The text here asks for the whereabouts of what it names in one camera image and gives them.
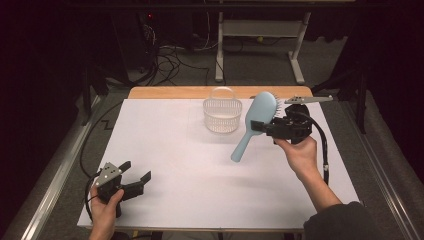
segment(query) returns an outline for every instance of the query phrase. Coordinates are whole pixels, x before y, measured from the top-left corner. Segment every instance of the person's right hand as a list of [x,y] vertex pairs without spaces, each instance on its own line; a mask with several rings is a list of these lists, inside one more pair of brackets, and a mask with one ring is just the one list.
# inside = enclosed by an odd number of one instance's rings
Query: person's right hand
[[319,174],[315,139],[309,136],[298,144],[291,144],[284,139],[275,138],[274,141],[286,153],[288,163],[299,180],[302,181],[305,176]]

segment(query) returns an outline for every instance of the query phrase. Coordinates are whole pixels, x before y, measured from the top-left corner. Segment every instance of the light blue hairbrush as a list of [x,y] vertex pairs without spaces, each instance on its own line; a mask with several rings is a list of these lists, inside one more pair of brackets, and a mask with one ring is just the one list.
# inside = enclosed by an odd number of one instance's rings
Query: light blue hairbrush
[[274,115],[278,110],[278,100],[270,92],[261,92],[256,95],[255,99],[252,102],[249,110],[246,114],[245,124],[246,124],[246,133],[243,138],[240,140],[240,143],[234,149],[233,154],[231,154],[231,160],[234,162],[240,162],[241,157],[246,150],[247,144],[250,141],[250,138],[255,135],[261,135],[263,132],[254,131],[251,128],[251,122],[259,121],[264,123],[270,123]]

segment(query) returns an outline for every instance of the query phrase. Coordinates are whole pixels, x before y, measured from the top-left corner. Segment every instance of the horizontal metal bar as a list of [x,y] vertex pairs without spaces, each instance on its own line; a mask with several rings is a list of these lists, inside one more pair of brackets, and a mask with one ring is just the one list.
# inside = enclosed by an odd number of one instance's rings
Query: horizontal metal bar
[[153,11],[153,12],[281,12],[314,10],[365,10],[387,8],[389,3],[352,2],[273,2],[273,3],[207,3],[207,4],[72,4],[68,10],[89,12]]

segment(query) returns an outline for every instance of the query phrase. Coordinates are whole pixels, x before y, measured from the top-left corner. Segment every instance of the white tabletop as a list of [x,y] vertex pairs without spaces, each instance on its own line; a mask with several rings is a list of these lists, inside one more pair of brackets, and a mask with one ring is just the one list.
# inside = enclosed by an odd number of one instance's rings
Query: white tabletop
[[[270,137],[254,136],[241,161],[230,160],[245,132],[244,116],[252,102],[241,101],[239,128],[220,135],[204,126],[201,99],[125,100],[99,168],[106,162],[119,166],[131,161],[123,184],[138,181],[148,171],[152,171],[152,179],[145,185],[144,195],[121,203],[117,228],[303,228],[316,211],[284,152]],[[328,140],[330,187],[342,202],[358,201],[320,105],[308,107]],[[321,140],[315,128],[312,137],[318,141],[318,166],[322,170]],[[91,226],[85,209],[78,226]]]

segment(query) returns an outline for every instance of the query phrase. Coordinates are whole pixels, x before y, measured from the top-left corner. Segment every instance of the forearm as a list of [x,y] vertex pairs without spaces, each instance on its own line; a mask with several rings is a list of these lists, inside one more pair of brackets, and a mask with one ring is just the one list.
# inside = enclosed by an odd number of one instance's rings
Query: forearm
[[308,192],[317,212],[342,203],[324,182],[318,171],[299,176],[299,179]]

